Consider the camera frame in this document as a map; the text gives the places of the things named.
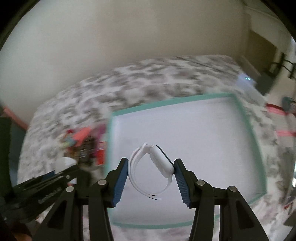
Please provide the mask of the white router box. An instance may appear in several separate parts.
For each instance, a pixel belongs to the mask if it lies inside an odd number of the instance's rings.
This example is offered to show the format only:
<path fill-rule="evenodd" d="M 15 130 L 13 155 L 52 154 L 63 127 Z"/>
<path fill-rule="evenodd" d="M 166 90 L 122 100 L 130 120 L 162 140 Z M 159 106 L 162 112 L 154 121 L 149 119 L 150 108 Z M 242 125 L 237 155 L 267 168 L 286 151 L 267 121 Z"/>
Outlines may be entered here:
<path fill-rule="evenodd" d="M 248 75 L 241 73 L 237 77 L 236 86 L 240 88 L 252 101 L 260 106 L 265 106 L 266 99 L 256 90 L 255 81 Z"/>

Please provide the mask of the black power adapter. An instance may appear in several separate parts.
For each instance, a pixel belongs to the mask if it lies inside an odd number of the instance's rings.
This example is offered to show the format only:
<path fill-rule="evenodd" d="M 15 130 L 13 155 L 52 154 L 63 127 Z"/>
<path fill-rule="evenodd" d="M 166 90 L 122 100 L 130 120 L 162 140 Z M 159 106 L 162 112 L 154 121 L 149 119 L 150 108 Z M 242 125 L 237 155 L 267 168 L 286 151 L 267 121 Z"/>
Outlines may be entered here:
<path fill-rule="evenodd" d="M 255 89 L 262 95 L 266 95 L 274 85 L 276 76 L 269 72 L 265 71 L 257 79 Z"/>

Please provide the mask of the grey floral blanket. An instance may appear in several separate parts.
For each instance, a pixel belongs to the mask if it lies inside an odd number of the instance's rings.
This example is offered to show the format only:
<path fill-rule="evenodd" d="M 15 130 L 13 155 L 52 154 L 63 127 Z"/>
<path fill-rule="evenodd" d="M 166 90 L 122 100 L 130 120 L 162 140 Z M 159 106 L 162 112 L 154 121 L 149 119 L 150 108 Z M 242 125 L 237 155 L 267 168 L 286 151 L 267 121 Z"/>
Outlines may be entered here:
<path fill-rule="evenodd" d="M 29 124 L 18 166 L 18 182 L 53 170 L 60 135 L 109 118 L 112 112 L 145 103 L 205 93 L 230 92 L 243 104 L 255 131 L 267 175 L 267 193 L 252 208 L 268 238 L 283 235 L 280 225 L 287 191 L 285 157 L 265 103 L 240 90 L 242 69 L 225 55 L 185 56 L 139 61 L 100 72 L 67 87 L 40 105 Z"/>

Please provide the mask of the red white glue bottle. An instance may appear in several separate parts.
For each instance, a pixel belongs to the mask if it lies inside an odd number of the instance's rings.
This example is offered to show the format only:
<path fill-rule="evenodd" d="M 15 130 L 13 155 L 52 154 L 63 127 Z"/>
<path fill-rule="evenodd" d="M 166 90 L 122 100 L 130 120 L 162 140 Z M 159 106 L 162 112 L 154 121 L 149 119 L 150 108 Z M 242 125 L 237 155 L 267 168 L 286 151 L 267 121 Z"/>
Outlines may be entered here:
<path fill-rule="evenodd" d="M 106 150 L 107 150 L 107 142 L 100 141 L 97 144 L 96 152 L 95 152 L 95 164 L 103 165 L 106 160 Z"/>

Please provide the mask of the white smart watch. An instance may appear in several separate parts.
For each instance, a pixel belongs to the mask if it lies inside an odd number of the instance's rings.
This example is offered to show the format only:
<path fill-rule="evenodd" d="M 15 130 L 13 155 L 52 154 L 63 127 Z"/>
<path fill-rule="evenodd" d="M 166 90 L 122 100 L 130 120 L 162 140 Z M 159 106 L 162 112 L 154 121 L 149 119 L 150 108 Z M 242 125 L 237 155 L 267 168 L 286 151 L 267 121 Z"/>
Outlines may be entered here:
<path fill-rule="evenodd" d="M 164 151 L 158 145 L 148 143 L 133 151 L 127 171 L 133 188 L 152 200 L 161 200 L 175 173 L 173 163 Z"/>

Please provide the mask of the teal rimmed white tray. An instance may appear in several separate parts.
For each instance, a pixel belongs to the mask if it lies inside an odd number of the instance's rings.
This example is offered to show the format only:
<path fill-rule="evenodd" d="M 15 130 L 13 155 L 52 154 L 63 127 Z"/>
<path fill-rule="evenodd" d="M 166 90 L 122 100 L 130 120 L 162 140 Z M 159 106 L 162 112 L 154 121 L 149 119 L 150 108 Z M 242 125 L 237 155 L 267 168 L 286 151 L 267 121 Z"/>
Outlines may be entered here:
<path fill-rule="evenodd" d="M 266 193 L 262 154 L 235 94 L 175 98 L 113 113 L 106 171 L 144 143 L 160 146 L 172 161 L 181 159 L 186 169 L 213 187 L 237 187 L 248 203 Z M 194 212 L 182 201 L 176 181 L 161 200 L 145 197 L 127 181 L 109 217 L 121 227 L 163 229 L 191 225 Z"/>

